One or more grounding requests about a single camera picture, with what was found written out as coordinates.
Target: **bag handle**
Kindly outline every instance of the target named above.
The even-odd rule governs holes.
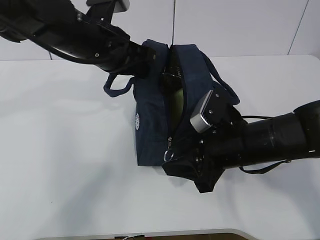
[[[257,169],[257,170],[244,170],[243,166],[239,167],[239,169],[246,174],[265,174],[265,173],[271,171],[272,169],[278,167],[280,164],[284,164],[284,163],[289,164],[289,163],[291,163],[291,160],[276,162],[274,164],[271,164],[270,166],[266,166],[264,168]]]
[[[239,104],[240,103],[239,97],[237,96],[235,91],[225,81],[222,80],[222,78],[220,77],[216,67],[214,66],[214,64],[210,60],[210,58],[207,55],[205,55],[202,51],[201,51],[201,54],[202,54],[202,56],[204,58],[206,66],[209,69],[209,72],[211,73],[211,75],[230,94],[231,99],[232,99],[232,104],[233,105]]]
[[[105,93],[108,94],[111,98],[115,98],[120,95],[126,94],[131,89],[131,86],[135,83],[135,78],[132,77],[130,78],[127,85],[123,89],[111,89],[112,83],[114,82],[117,76],[118,76],[117,74],[110,73],[103,87],[103,90],[105,91]]]

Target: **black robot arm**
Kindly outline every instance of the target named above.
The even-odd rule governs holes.
[[[215,89],[200,101],[191,123],[202,140],[165,163],[167,175],[192,180],[200,193],[206,193],[213,191],[228,168],[263,174],[281,163],[320,157],[320,100],[285,115],[247,123],[224,94]],[[276,161],[260,170],[243,169]]]
[[[91,7],[83,14],[70,0],[0,0],[0,36],[17,43],[30,39],[61,58],[109,73],[145,77],[155,51],[111,25],[115,11],[127,10],[126,2],[87,4]]]

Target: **black cable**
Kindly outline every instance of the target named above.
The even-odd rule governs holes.
[[[271,119],[272,116],[255,116],[255,115],[248,115],[242,116],[243,119]]]
[[[86,60],[86,59],[81,59],[81,58],[77,58],[68,54],[65,54],[63,52],[61,52],[60,50],[57,50],[56,48],[43,43],[41,41],[39,41],[35,36],[23,31],[22,29],[20,29],[19,27],[17,27],[15,24],[13,24],[8,18],[0,15],[0,21],[2,21],[7,27],[11,28],[12,30],[16,31],[17,33],[21,34],[22,36],[24,36],[25,38],[31,40],[32,42],[34,42],[35,44],[37,44],[38,46],[40,46],[41,48],[57,55],[60,58],[63,58],[65,60],[68,60],[70,62],[74,62],[77,64],[88,64],[88,65],[97,65],[97,64],[104,64],[106,63],[106,61],[110,61],[110,58],[101,58],[101,59],[91,59],[91,60]]]

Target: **metal ring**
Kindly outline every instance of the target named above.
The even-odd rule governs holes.
[[[168,155],[168,153],[169,153],[170,151],[172,151],[172,149],[168,149],[168,150],[165,151],[165,153],[164,153],[163,160],[164,160],[165,162],[171,161],[171,160],[174,158],[174,156],[175,156],[175,153],[172,152],[170,159],[167,160],[167,155]]]

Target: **white logo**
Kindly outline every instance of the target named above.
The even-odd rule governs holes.
[[[139,130],[139,127],[140,127],[140,116],[139,116],[139,113],[137,113],[135,115],[135,130]]]

